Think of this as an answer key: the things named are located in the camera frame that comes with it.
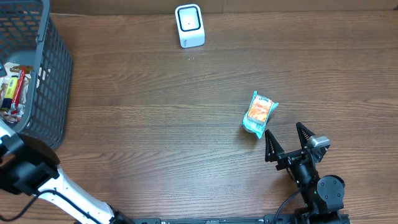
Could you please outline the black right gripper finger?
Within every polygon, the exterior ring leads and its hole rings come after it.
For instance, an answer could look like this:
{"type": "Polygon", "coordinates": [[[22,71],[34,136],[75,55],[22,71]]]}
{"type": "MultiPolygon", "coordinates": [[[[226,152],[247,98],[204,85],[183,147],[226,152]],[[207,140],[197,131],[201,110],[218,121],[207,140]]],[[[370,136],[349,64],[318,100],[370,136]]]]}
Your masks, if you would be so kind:
{"type": "Polygon", "coordinates": [[[302,148],[304,148],[307,145],[310,137],[314,136],[315,133],[311,132],[311,130],[306,128],[301,122],[296,123],[296,129],[300,140],[300,145],[302,148]]]}
{"type": "Polygon", "coordinates": [[[265,131],[266,138],[266,153],[265,161],[274,162],[278,161],[285,153],[279,142],[276,140],[272,132],[268,129],[265,131]]]}

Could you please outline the teal orange tissue pack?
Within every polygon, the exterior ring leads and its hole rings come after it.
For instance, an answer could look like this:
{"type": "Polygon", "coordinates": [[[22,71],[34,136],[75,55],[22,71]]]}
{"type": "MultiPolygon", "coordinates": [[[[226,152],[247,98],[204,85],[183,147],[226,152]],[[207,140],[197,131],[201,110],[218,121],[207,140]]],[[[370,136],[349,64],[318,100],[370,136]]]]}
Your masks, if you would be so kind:
{"type": "Polygon", "coordinates": [[[243,128],[261,139],[266,130],[267,121],[278,105],[278,102],[274,102],[254,91],[248,111],[243,117],[243,128]]]}

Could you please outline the silver red crinkled wrapper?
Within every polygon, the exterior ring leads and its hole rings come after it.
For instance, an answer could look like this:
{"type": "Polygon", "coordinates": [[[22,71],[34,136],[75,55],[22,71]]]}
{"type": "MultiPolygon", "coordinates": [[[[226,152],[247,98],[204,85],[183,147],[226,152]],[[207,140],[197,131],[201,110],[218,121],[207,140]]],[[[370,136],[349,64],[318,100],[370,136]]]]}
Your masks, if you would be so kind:
{"type": "Polygon", "coordinates": [[[12,104],[9,109],[1,108],[1,118],[7,123],[16,124],[22,119],[24,110],[25,105],[18,104],[18,106],[16,106],[12,104]]]}

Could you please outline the red snack stick packet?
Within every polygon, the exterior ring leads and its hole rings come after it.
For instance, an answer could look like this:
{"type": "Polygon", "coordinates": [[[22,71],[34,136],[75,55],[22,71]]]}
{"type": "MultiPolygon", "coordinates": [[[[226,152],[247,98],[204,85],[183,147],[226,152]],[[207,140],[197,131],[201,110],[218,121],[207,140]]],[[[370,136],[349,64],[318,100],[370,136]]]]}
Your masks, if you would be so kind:
{"type": "Polygon", "coordinates": [[[18,105],[19,105],[19,100],[20,100],[20,96],[21,96],[21,89],[22,89],[22,84],[24,82],[24,77],[25,77],[25,68],[22,67],[19,72],[19,79],[17,82],[15,95],[12,100],[11,114],[18,113],[18,105]]]}

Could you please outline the yellow highlighter marker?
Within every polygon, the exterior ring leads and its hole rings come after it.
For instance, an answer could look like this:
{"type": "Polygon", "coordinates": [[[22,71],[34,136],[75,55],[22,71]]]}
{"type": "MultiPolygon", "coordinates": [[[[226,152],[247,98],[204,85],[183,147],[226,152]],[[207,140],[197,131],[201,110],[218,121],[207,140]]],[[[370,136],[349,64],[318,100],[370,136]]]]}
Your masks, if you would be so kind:
{"type": "Polygon", "coordinates": [[[1,110],[9,111],[19,81],[17,75],[1,78],[1,110]]]}

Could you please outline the beige brown snack pouch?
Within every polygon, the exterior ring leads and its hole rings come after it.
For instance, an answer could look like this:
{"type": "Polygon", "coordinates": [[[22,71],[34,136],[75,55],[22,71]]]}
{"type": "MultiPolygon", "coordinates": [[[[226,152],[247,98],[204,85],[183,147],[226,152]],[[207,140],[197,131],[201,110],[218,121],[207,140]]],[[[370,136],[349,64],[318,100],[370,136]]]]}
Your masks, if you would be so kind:
{"type": "Polygon", "coordinates": [[[6,91],[12,76],[19,77],[19,72],[22,68],[25,70],[25,77],[23,85],[21,86],[21,97],[19,103],[23,105],[26,103],[29,81],[31,79],[30,71],[32,70],[32,67],[28,65],[19,65],[12,62],[7,62],[4,64],[4,70],[6,71],[7,75],[1,77],[1,102],[6,98],[6,91]]]}

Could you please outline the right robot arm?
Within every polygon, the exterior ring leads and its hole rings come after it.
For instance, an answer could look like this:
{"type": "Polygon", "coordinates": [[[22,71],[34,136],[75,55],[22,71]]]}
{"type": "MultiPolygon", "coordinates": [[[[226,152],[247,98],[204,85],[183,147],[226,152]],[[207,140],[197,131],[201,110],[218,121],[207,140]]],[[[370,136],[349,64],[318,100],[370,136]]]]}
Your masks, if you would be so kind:
{"type": "Polygon", "coordinates": [[[337,175],[319,176],[316,164],[321,162],[330,147],[330,140],[316,135],[302,123],[296,123],[300,149],[285,152],[270,130],[265,131],[266,162],[276,162],[277,170],[286,170],[298,190],[286,199],[274,215],[265,217],[273,223],[341,224],[349,223],[349,216],[342,215],[345,182],[337,175]],[[297,195],[305,204],[291,215],[282,215],[283,208],[297,195]]]}

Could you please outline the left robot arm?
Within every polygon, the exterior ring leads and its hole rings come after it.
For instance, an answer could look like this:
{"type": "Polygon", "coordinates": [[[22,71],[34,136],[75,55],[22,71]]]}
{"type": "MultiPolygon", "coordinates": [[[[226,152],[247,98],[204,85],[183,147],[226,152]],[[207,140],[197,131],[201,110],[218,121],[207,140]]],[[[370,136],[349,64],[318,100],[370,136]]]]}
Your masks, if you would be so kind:
{"type": "Polygon", "coordinates": [[[34,198],[12,218],[23,216],[37,199],[46,200],[72,216],[77,223],[132,223],[120,211],[102,202],[72,181],[56,153],[43,141],[15,132],[1,121],[1,189],[34,198]]]}

